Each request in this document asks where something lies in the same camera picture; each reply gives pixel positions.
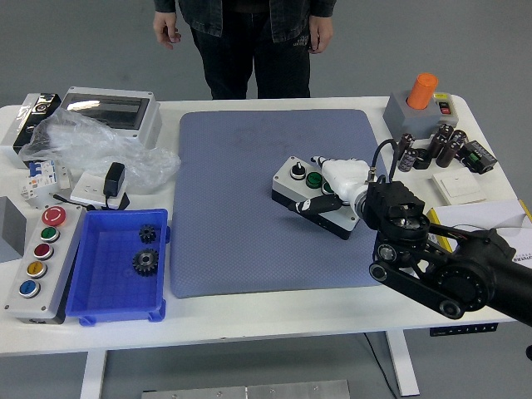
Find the person's right hand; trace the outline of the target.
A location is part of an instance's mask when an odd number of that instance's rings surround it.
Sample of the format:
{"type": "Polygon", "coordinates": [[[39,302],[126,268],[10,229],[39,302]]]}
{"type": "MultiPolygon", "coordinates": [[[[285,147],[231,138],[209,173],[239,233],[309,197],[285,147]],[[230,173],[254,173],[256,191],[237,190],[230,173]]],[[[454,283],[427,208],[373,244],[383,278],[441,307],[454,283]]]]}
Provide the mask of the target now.
{"type": "Polygon", "coordinates": [[[175,12],[155,12],[153,29],[157,42],[168,50],[173,50],[178,44],[181,35],[176,26],[177,16],[175,12]]]}

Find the person's left hand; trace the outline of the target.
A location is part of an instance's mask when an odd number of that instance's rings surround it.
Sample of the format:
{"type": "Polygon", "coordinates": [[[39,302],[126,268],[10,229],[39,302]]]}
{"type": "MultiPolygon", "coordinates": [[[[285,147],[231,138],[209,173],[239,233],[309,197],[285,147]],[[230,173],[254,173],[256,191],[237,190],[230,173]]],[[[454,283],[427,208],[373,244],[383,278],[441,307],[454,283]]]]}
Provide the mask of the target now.
{"type": "Polygon", "coordinates": [[[317,17],[311,15],[308,19],[310,34],[309,52],[323,53],[333,39],[333,19],[331,17],[317,17]]]}

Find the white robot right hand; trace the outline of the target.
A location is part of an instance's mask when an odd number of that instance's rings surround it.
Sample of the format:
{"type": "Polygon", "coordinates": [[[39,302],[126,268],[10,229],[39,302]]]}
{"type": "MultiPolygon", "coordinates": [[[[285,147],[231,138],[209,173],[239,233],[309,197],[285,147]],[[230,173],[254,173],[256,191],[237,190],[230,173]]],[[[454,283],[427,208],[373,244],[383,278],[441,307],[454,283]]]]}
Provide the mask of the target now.
{"type": "Polygon", "coordinates": [[[334,160],[314,156],[311,161],[321,168],[332,194],[292,202],[288,209],[307,216],[337,210],[348,203],[354,214],[362,218],[368,186],[375,178],[374,170],[364,160],[354,158],[334,160]]]}

